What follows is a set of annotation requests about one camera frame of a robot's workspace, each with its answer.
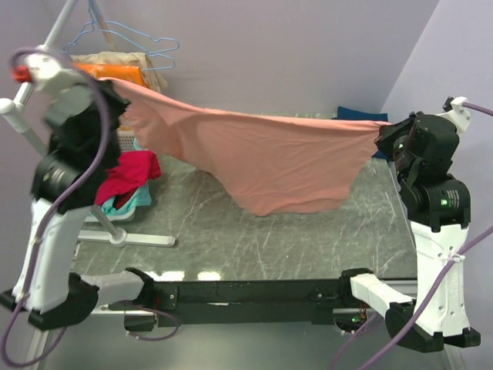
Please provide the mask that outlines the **salmon pink t shirt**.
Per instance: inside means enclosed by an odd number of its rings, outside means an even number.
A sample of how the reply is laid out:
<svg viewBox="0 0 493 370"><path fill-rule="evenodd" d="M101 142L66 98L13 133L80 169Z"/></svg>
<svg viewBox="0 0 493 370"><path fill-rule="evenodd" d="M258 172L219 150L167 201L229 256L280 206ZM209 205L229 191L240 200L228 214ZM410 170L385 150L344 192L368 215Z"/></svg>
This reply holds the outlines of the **salmon pink t shirt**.
<svg viewBox="0 0 493 370"><path fill-rule="evenodd" d="M263 116L191 106L114 79L140 147L210 173L257 216L340 207L384 122Z"/></svg>

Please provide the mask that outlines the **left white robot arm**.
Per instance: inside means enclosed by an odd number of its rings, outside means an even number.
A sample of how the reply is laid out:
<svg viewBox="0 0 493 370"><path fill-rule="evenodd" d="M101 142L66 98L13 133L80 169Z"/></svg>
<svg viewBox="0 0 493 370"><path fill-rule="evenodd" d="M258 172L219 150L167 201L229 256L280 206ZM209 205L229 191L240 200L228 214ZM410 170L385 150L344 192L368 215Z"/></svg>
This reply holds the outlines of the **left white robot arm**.
<svg viewBox="0 0 493 370"><path fill-rule="evenodd" d="M56 93L43 117L52 135L32 182L30 242L18 282L1 294L3 307L27 311L41 331L77 325L101 305L143 310L155 301L153 279L134 267L84 278L72 271L97 190L118 164L116 131L128 105L112 81L101 80Z"/></svg>

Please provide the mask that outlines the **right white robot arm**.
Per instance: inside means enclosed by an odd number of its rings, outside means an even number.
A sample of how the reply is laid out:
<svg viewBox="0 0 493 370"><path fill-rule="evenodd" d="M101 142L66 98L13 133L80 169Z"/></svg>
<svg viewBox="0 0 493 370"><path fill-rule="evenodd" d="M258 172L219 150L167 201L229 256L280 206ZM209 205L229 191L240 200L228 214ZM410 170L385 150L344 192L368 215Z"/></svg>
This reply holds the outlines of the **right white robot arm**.
<svg viewBox="0 0 493 370"><path fill-rule="evenodd" d="M407 211L417 255L417 296L395 290L365 268L339 278L341 304L359 303L381 315L398 345L416 352L438 352L445 345L476 347L481 335L471 327L464 302L464 252L471 222L471 195L450 174L459 136L471 114L427 115L381 128L377 148L394 163L398 193Z"/></svg>

